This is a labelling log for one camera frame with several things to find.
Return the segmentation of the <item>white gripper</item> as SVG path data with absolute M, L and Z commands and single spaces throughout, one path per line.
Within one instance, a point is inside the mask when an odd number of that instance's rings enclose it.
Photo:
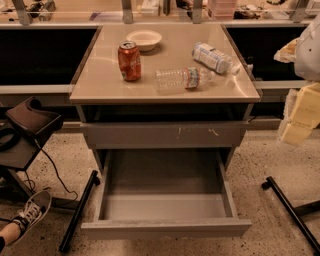
M 296 60 L 296 45 L 297 38 L 278 50 L 274 59 L 282 63 L 294 62 Z M 298 146 L 310 136 L 311 129 L 320 124 L 320 83 L 305 86 L 297 93 L 289 120 L 294 123 L 288 123 L 285 126 L 280 139 L 286 144 Z

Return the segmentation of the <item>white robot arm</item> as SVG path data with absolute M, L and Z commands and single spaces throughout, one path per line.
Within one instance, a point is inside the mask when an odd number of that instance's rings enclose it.
M 301 89 L 289 90 L 278 128 L 279 141 L 298 146 L 320 124 L 320 14 L 298 38 L 278 50 L 274 59 L 293 62 L 295 74 L 307 81 Z

